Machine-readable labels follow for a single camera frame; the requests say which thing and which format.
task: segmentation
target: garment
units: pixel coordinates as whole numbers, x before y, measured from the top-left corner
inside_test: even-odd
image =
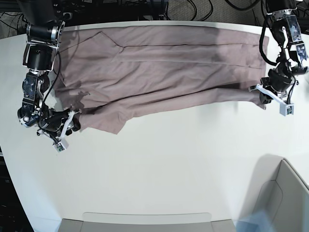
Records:
[[[55,93],[64,107],[82,110],[82,129],[112,133],[157,112],[224,101],[261,106],[259,93],[248,91],[265,75],[259,37],[192,26],[64,32]]]

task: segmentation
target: white table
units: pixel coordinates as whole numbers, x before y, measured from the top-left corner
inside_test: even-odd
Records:
[[[171,24],[261,33],[254,26],[181,21],[76,28]],[[268,57],[275,60],[279,48],[267,36]],[[309,37],[304,40],[309,49]],[[62,218],[83,220],[84,212],[244,219],[282,157],[309,182],[309,84],[303,77],[293,93],[294,116],[281,116],[275,102],[266,111],[250,102],[215,103],[134,118],[118,135],[86,129],[70,135],[69,149],[57,154],[49,139],[18,123],[25,41],[25,35],[0,40],[0,145],[35,231],[55,232]]]

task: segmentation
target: floor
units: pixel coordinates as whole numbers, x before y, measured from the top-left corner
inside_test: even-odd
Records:
[[[213,4],[213,13],[206,20],[209,22],[225,22],[225,23],[238,23],[238,24],[247,24],[247,25],[258,25],[262,24],[262,14],[261,7],[258,4],[254,8],[254,13],[257,17],[257,23],[255,22],[253,11],[239,12],[231,8],[224,0],[211,0]],[[197,6],[197,16],[195,21],[199,21],[203,18],[210,10],[211,5],[208,0],[193,0]],[[233,3],[238,7],[246,7],[249,5],[248,0],[233,0]],[[11,37],[17,35],[15,28],[22,27],[22,20],[18,21],[19,13],[9,13],[14,16],[3,15],[1,18],[2,21],[10,25],[12,28],[9,28],[7,25],[0,22],[0,39]],[[187,0],[169,0],[169,12],[168,15],[171,20],[190,20],[194,15],[193,7],[188,3]]]

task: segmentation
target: white tabletop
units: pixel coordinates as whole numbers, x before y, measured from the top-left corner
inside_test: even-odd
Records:
[[[181,21],[78,28],[171,24],[261,33],[254,26]],[[275,60],[279,48],[267,36],[268,57]],[[304,40],[309,44],[308,36]],[[309,182],[309,84],[303,77],[293,93],[293,116],[281,116],[275,102],[265,111],[250,102],[215,103],[134,118],[118,135],[76,132],[67,138],[69,149],[57,154],[49,139],[18,123],[25,42],[25,35],[0,40],[0,145],[36,231],[55,232],[62,218],[83,220],[85,212],[245,218],[282,157]]]

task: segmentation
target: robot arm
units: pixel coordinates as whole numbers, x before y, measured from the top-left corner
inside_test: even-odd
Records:
[[[297,18],[292,14],[292,10],[296,9],[295,1],[267,0],[267,5],[269,13],[263,24],[260,52],[264,61],[276,68],[269,70],[269,77],[262,78],[261,84],[251,87],[250,90],[259,90],[260,100],[264,104],[272,100],[280,103],[280,113],[286,116],[294,113],[291,95],[295,85],[298,84],[296,76],[307,72],[309,59]],[[281,48],[276,62],[268,60],[263,52],[263,39],[267,25]]]
[[[78,112],[65,110],[56,112],[45,104],[45,100],[58,79],[61,70],[59,46],[65,25],[61,2],[57,0],[18,0],[28,20],[27,45],[23,65],[29,69],[23,82],[24,98],[18,110],[18,118],[26,127],[39,127],[37,135],[46,135],[54,141],[57,151],[68,147],[65,134],[80,129],[74,115]],[[59,56],[59,70],[50,86],[48,73],[53,70],[56,56]]]

